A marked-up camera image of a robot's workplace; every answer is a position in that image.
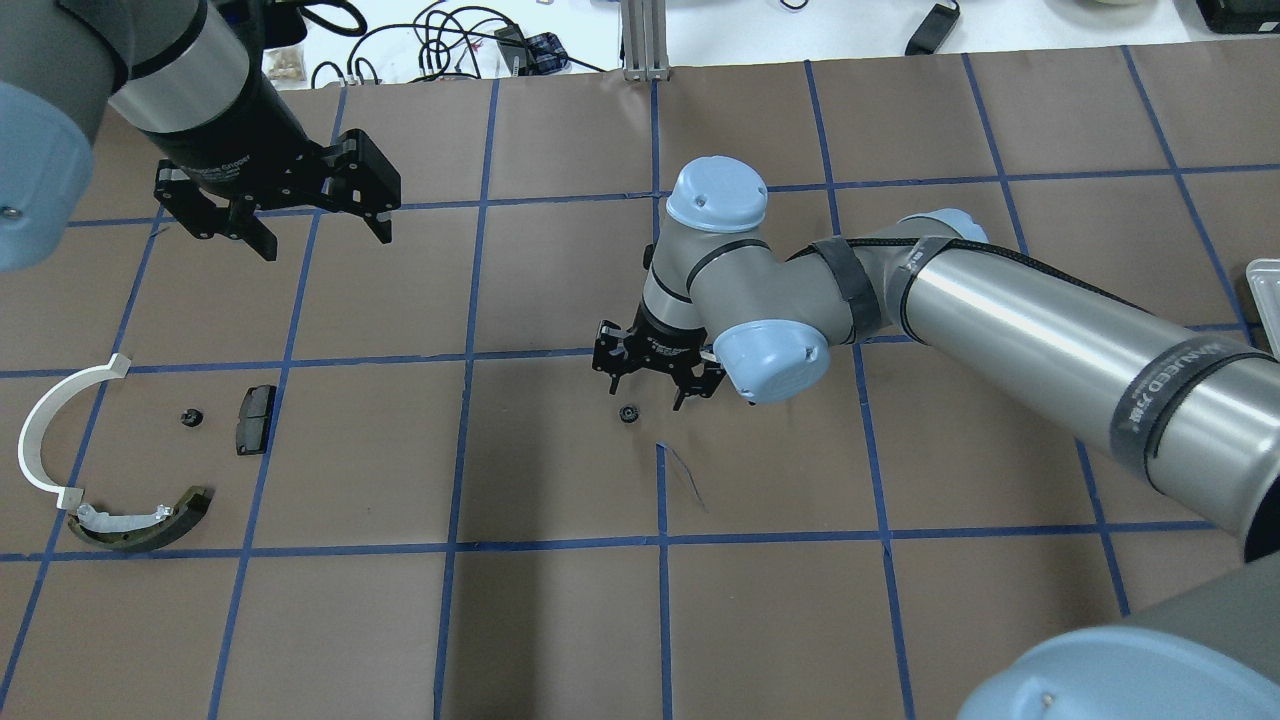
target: curved metal part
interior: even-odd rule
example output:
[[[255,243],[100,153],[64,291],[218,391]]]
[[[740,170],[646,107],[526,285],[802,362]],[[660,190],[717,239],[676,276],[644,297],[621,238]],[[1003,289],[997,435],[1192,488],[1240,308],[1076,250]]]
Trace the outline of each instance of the curved metal part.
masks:
[[[115,533],[100,533],[86,528],[79,518],[68,515],[67,527],[79,539],[114,552],[147,552],[159,550],[186,536],[209,512],[214,493],[209,488],[192,486],[173,507],[173,514],[155,525]]]
[[[173,515],[173,507],[157,505],[156,511],[150,515],[111,515],[102,512],[92,505],[84,502],[76,509],[76,519],[86,530],[95,533],[127,533],[150,528],[165,518]]]
[[[45,461],[41,457],[45,432],[49,430],[49,424],[54,420],[54,415],[72,397],[97,383],[123,378],[129,372],[131,364],[132,361],[128,357],[116,352],[111,355],[106,365],[86,368],[64,378],[49,388],[49,392],[31,409],[27,421],[22,424],[22,432],[18,434],[18,466],[31,484],[45,492],[58,495],[56,505],[59,510],[72,510],[79,506],[81,500],[84,497],[84,491],[74,487],[64,487],[50,479],[49,473],[45,470]]]

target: cable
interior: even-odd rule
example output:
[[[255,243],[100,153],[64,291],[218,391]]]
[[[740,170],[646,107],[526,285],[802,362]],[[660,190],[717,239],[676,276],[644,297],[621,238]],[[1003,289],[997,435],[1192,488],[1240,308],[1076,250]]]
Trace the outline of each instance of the cable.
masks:
[[[847,242],[849,242],[850,247],[911,247],[916,242],[919,242],[919,240],[920,238],[854,237],[854,238],[849,238]],[[1075,287],[1078,287],[1080,290],[1087,290],[1087,291],[1093,292],[1096,295],[1101,295],[1102,297],[1106,297],[1107,300],[1112,300],[1112,301],[1119,302],[1121,305],[1128,305],[1129,307],[1133,307],[1134,310],[1142,310],[1143,313],[1147,313],[1147,310],[1144,310],[1143,307],[1139,307],[1138,305],[1134,305],[1133,302],[1129,302],[1124,297],[1120,297],[1117,295],[1112,295],[1112,293],[1102,290],[1101,287],[1097,287],[1094,284],[1087,283],[1087,282],[1082,281],[1080,278],[1078,278],[1075,275],[1071,275],[1069,273],[1059,270],[1057,268],[1055,268],[1053,265],[1050,265],[1048,263],[1043,263],[1041,260],[1037,260],[1037,259],[1032,258],[1030,255],[1023,255],[1021,252],[1019,252],[1016,250],[1010,250],[1007,247],[1001,247],[998,245],[989,245],[989,243],[986,243],[986,242],[977,242],[977,241],[961,240],[961,238],[952,240],[947,245],[947,247],[956,249],[956,250],[974,250],[974,251],[978,251],[978,252],[987,252],[988,255],[996,255],[996,256],[1004,258],[1006,260],[1012,260],[1015,263],[1020,263],[1020,264],[1030,268],[1032,270],[1036,270],[1038,273],[1043,273],[1043,274],[1046,274],[1046,275],[1048,275],[1051,278],[1060,279],[1060,281],[1062,281],[1062,282],[1065,282],[1068,284],[1074,284]],[[806,247],[805,250],[812,251],[810,247]],[[805,252],[805,250],[801,250],[800,252],[797,252],[796,256],[806,255],[808,252]]]
[[[347,78],[343,77],[342,68],[338,67],[338,63],[334,63],[333,60],[325,60],[324,63],[320,63],[319,65],[316,65],[316,68],[314,70],[311,70],[311,90],[316,88],[316,76],[320,74],[320,70],[323,70],[325,68],[333,68],[333,72],[338,73],[338,79],[343,85],[347,85]]]
[[[453,28],[435,27],[435,26],[428,26],[428,24],[422,24],[422,23],[390,23],[390,24],[385,24],[385,26],[380,26],[380,27],[370,29],[364,36],[361,36],[360,40],[356,41],[356,45],[352,46],[351,53],[347,54],[347,68],[348,68],[348,73],[349,74],[355,74],[356,53],[360,50],[360,46],[364,45],[365,41],[369,40],[370,37],[372,37],[372,36],[375,36],[378,33],[389,31],[389,29],[428,29],[428,31],[435,31],[436,33],[451,32],[451,33],[461,35],[463,37],[470,36],[470,37],[479,37],[479,38],[484,38],[484,40],[495,40],[495,41],[498,41],[498,44],[507,45],[507,46],[512,46],[512,45],[520,46],[521,45],[518,42],[513,42],[511,38],[498,37],[495,35],[488,35],[488,33],[483,33],[483,32],[470,32],[470,31],[465,31],[465,29],[458,31],[458,29],[453,29]],[[534,53],[532,49],[529,47],[527,42],[524,44],[522,46],[530,54]],[[607,72],[604,68],[600,68],[598,65],[593,65],[593,64],[586,63],[584,60],[579,60],[577,58],[573,58],[572,55],[570,55],[567,53],[550,53],[550,55],[556,56],[556,58],[561,58],[561,59],[568,60],[570,63],[581,65],[584,68],[588,68],[590,70],[595,70],[598,73]]]
[[[369,72],[374,76],[374,85],[378,85],[379,83],[378,69],[374,68],[374,64],[370,63],[367,58],[356,58],[356,77],[360,78],[360,85],[365,85],[365,76],[360,74],[360,61],[361,60],[364,60],[365,64],[369,65]]]
[[[292,4],[297,5],[300,15],[334,35],[340,35],[343,37],[360,37],[369,32],[369,20],[365,19],[365,15],[358,9],[356,9],[356,6],[352,5],[349,0],[298,0]],[[319,15],[315,10],[312,10],[311,6],[314,5],[328,5],[330,8],[338,8],[339,10],[351,15],[351,19],[355,20],[356,24],[355,27],[343,27],[337,23],[333,23]]]
[[[447,13],[444,10],[433,10],[431,8],[428,8],[426,19],[425,19],[424,24],[431,26],[431,27],[435,28],[435,37],[428,36],[422,41],[422,49],[417,54],[417,67],[422,72],[424,76],[428,74],[429,69],[434,72],[436,69],[436,65],[439,65],[440,72],[447,72],[451,65],[453,67],[454,72],[461,70],[462,69],[462,61],[460,60],[456,65],[453,63],[453,50],[456,50],[458,46],[461,46],[463,44],[466,44],[467,56],[471,58],[471,67],[475,70],[475,74],[477,77],[480,76],[480,60],[476,58],[476,50],[475,50],[475,45],[471,41],[471,33],[474,33],[475,29],[479,28],[480,26],[483,26],[483,24],[485,24],[488,22],[497,22],[500,18],[497,18],[497,17],[485,18],[485,19],[475,23],[470,28],[463,28],[462,27],[462,20],[458,19],[458,14],[462,13],[462,12],[465,12],[465,10],[468,10],[468,9],[472,9],[472,8],[458,8],[456,10],[452,10],[452,12]],[[498,14],[498,13],[493,13],[492,10],[488,10],[488,9],[485,9],[485,12],[489,12],[490,14]],[[431,17],[436,15],[436,14],[440,15],[440,24],[439,26],[433,26],[431,24]],[[447,28],[447,27],[444,27],[445,23],[453,23],[453,26],[456,27],[456,29],[454,28]],[[442,31],[445,31],[445,29],[448,29],[451,32],[462,32],[462,37],[460,37],[458,40],[454,40],[452,45],[445,45],[444,44],[444,38],[443,38],[443,32],[442,32]],[[426,56],[426,59],[428,59],[428,61],[425,64],[422,63],[422,58],[424,56]]]
[[[465,77],[465,78],[470,78],[470,79],[480,79],[480,76],[474,76],[471,73],[435,73],[434,76],[424,76],[424,77],[420,77],[420,78],[413,78],[413,79],[411,79],[408,82],[410,83],[415,83],[415,82],[431,82],[431,81],[439,79],[442,77]]]

